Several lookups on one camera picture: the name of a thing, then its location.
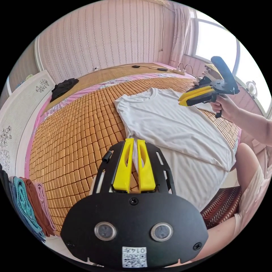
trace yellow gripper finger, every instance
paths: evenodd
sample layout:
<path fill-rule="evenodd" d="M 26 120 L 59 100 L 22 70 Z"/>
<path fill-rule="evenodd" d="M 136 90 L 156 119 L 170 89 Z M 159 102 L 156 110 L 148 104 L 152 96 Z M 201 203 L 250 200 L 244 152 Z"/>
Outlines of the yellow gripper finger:
<path fill-rule="evenodd" d="M 213 92 L 213 91 L 214 91 L 214 89 L 211 86 L 206 86 L 203 88 L 199 88 L 199 89 L 184 93 L 179 98 L 179 105 L 188 106 L 187 101 L 189 99 L 192 99 L 192 98 L 195 98 L 195 97 L 198 97 L 198 96 L 201 96 L 203 94 L 207 94 L 207 93 Z"/>
<path fill-rule="evenodd" d="M 113 182 L 116 191 L 129 193 L 134 139 L 126 139 Z"/>
<path fill-rule="evenodd" d="M 144 140 L 137 140 L 137 152 L 140 193 L 154 191 L 156 184 Z"/>

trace cable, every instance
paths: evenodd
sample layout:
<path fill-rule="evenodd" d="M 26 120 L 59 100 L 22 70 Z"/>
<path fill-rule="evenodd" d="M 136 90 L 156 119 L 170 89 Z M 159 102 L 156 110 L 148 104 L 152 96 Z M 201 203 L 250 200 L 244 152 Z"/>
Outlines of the cable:
<path fill-rule="evenodd" d="M 162 51 L 163 51 L 163 31 L 164 31 L 164 12 L 163 12 L 163 6 L 162 6 L 162 44 L 161 44 Z"/>
<path fill-rule="evenodd" d="M 186 69 L 186 66 L 187 66 L 187 65 L 189 65 L 189 66 L 191 67 L 192 73 L 193 73 L 193 68 L 192 68 L 192 66 L 191 66 L 190 64 L 186 64 L 185 67 L 184 67 L 184 70 Z"/>
<path fill-rule="evenodd" d="M 184 65 L 183 65 L 182 62 L 178 65 L 178 68 L 180 68 L 180 65 L 181 65 L 181 64 L 182 64 L 182 69 L 184 69 Z"/>

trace fan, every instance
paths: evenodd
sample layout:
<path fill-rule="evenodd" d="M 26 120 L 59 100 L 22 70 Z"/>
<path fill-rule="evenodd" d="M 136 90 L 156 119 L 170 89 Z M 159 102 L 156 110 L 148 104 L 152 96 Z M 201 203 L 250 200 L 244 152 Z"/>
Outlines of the fan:
<path fill-rule="evenodd" d="M 247 90 L 252 96 L 257 96 L 257 88 L 256 88 L 256 83 L 254 81 L 248 81 L 246 83 Z"/>

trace black cable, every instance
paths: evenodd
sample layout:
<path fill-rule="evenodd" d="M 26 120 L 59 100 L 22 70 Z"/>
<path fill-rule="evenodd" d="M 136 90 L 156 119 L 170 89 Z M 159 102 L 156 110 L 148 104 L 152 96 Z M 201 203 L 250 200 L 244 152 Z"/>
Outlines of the black cable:
<path fill-rule="evenodd" d="M 162 45 L 161 45 L 162 51 L 163 51 L 163 31 L 164 31 L 164 12 L 163 12 L 163 6 L 162 6 Z"/>

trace red striped cushion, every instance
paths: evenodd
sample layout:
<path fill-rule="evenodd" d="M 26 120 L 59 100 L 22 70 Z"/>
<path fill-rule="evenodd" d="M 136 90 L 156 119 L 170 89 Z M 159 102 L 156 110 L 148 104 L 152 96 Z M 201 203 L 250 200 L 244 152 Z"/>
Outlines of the red striped cushion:
<path fill-rule="evenodd" d="M 240 186 L 219 189 L 215 197 L 201 212 L 207 229 L 234 216 L 238 212 L 241 196 Z"/>

